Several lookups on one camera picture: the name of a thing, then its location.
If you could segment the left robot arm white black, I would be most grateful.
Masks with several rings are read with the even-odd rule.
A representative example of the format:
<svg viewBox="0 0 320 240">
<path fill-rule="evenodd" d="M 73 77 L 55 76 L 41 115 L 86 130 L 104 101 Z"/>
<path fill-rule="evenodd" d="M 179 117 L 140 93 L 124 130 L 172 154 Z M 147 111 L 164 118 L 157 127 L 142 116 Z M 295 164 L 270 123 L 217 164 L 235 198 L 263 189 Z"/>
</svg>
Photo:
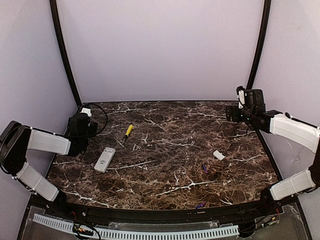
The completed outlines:
<svg viewBox="0 0 320 240">
<path fill-rule="evenodd" d="M 78 112 L 69 118 L 65 135 L 13 120 L 0 135 L 0 168 L 45 200 L 62 205 L 67 201 L 66 194 L 28 163 L 27 152 L 36 150 L 76 157 L 87 150 L 97 129 L 98 123 L 92 121 L 91 114 L 86 112 Z"/>
</svg>

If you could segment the white remote control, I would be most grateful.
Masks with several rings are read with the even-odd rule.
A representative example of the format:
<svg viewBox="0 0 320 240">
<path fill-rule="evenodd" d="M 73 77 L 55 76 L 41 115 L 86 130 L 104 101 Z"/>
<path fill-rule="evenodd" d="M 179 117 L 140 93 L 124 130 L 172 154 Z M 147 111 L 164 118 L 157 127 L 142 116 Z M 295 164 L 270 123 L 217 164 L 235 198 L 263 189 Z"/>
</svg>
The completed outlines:
<svg viewBox="0 0 320 240">
<path fill-rule="evenodd" d="M 114 148 L 106 147 L 98 158 L 94 170 L 105 173 L 115 153 L 116 150 Z"/>
</svg>

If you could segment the white battery cover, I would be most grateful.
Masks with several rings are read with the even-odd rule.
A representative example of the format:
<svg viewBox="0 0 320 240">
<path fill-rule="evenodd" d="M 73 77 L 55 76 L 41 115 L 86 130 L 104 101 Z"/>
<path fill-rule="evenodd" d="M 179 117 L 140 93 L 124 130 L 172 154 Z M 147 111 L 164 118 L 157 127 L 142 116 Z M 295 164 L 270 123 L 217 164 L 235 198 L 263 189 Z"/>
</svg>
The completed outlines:
<svg viewBox="0 0 320 240">
<path fill-rule="evenodd" d="M 220 160 L 220 161 L 222 161 L 226 156 L 225 155 L 223 155 L 221 152 L 219 152 L 218 150 L 215 150 L 214 152 L 213 152 L 213 156 L 215 157 L 215 158 L 217 158 L 218 160 Z"/>
</svg>

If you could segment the yellow handled screwdriver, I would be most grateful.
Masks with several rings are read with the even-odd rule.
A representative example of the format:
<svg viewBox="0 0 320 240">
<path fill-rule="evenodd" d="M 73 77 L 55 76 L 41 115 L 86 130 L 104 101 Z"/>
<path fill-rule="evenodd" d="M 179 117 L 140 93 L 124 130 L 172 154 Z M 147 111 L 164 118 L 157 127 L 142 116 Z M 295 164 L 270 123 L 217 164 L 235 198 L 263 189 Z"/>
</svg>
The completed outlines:
<svg viewBox="0 0 320 240">
<path fill-rule="evenodd" d="M 133 129 L 133 125 L 131 124 L 131 125 L 129 125 L 129 127 L 127 128 L 127 130 L 123 136 L 122 143 L 124 143 L 128 139 L 128 137 L 130 136 L 130 134 L 132 132 L 132 129 Z"/>
</svg>

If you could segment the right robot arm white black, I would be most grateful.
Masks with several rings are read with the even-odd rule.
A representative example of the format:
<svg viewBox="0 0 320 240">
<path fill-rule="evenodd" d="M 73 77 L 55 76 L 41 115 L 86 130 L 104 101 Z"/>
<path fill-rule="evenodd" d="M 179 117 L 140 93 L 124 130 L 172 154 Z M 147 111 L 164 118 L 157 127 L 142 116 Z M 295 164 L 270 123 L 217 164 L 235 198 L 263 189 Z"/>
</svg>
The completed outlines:
<svg viewBox="0 0 320 240">
<path fill-rule="evenodd" d="M 281 200 L 308 193 L 320 187 L 320 129 L 278 110 L 266 110 L 261 89 L 236 89 L 238 104 L 225 109 L 229 122 L 243 122 L 254 130 L 291 140 L 315 154 L 312 165 L 286 179 L 266 187 L 260 193 L 257 211 L 268 215 Z"/>
</svg>

